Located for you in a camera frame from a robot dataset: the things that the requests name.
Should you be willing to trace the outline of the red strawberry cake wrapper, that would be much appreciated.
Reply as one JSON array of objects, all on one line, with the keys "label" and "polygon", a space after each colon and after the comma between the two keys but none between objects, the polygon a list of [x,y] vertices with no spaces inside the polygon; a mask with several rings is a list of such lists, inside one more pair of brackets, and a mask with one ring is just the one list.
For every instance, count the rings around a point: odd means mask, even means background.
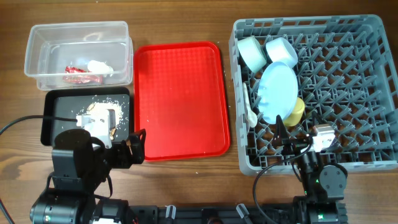
[{"label": "red strawberry cake wrapper", "polygon": [[85,75],[86,71],[76,67],[67,66],[63,81],[72,84],[103,83],[101,75]]}]

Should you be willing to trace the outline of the light blue plate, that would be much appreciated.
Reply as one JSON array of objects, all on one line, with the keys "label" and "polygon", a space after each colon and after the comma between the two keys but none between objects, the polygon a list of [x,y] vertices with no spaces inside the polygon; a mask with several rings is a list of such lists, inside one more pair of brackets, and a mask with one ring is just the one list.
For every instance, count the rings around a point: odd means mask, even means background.
[{"label": "light blue plate", "polygon": [[298,82],[295,72],[284,62],[272,62],[262,74],[257,95],[260,97],[259,111],[263,120],[276,124],[293,112],[298,97]]}]

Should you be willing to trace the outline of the light blue bowl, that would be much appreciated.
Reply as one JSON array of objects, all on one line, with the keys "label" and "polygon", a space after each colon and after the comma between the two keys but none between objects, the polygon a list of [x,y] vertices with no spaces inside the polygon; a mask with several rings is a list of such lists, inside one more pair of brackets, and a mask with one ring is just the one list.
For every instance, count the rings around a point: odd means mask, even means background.
[{"label": "light blue bowl", "polygon": [[290,42],[282,37],[266,43],[266,51],[272,62],[283,62],[293,68],[298,63],[298,55]]}]

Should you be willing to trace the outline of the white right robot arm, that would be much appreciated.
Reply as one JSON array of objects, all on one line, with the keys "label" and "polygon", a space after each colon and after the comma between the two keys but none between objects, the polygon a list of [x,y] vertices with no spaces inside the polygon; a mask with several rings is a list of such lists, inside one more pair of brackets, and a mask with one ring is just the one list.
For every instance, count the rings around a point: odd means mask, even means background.
[{"label": "white right robot arm", "polygon": [[304,196],[294,197],[290,223],[347,223],[348,216],[343,203],[348,171],[337,163],[325,163],[321,151],[328,149],[335,140],[335,130],[324,123],[319,115],[313,119],[319,121],[311,133],[303,138],[291,139],[282,118],[276,116],[276,132],[272,140],[274,147],[293,154],[292,157],[276,162],[258,173],[252,187],[252,196],[259,213],[267,223],[276,223],[275,218],[267,215],[264,207],[257,201],[256,187],[260,177],[269,169],[285,162],[296,162],[296,175],[301,180]]}]

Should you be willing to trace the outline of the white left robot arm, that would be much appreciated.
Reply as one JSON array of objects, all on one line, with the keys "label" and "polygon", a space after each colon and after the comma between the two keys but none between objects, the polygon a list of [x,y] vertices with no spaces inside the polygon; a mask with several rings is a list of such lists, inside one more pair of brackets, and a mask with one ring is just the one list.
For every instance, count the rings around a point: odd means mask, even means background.
[{"label": "white left robot arm", "polygon": [[146,131],[107,147],[84,129],[69,129],[55,138],[53,172],[30,211],[32,223],[137,223],[125,200],[95,194],[103,182],[111,182],[111,169],[142,164]]}]

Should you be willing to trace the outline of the white plastic spoon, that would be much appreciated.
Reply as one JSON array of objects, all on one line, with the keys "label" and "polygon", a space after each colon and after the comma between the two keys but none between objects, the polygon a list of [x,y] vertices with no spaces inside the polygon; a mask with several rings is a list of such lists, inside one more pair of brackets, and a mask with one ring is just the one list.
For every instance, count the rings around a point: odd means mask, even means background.
[{"label": "white plastic spoon", "polygon": [[251,128],[255,128],[257,125],[257,114],[253,112],[251,108],[248,86],[245,83],[243,83],[243,95],[244,95],[244,104],[247,111],[246,120]]}]

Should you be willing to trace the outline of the yellow plastic cup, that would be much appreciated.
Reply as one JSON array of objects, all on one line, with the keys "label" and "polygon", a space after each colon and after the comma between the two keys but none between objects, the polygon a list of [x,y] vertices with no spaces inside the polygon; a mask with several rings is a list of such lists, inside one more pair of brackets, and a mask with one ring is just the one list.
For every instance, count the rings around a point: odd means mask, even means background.
[{"label": "yellow plastic cup", "polygon": [[283,120],[284,125],[288,127],[297,125],[302,119],[304,110],[305,110],[304,101],[301,98],[297,98],[292,113],[285,120]]}]

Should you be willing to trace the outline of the mint green bowl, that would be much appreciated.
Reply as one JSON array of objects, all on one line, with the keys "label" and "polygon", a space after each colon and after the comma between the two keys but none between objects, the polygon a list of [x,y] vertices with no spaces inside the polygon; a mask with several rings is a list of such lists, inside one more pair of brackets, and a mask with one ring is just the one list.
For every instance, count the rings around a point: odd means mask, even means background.
[{"label": "mint green bowl", "polygon": [[257,73],[266,63],[266,55],[259,41],[254,37],[246,37],[237,42],[239,53],[250,71]]}]

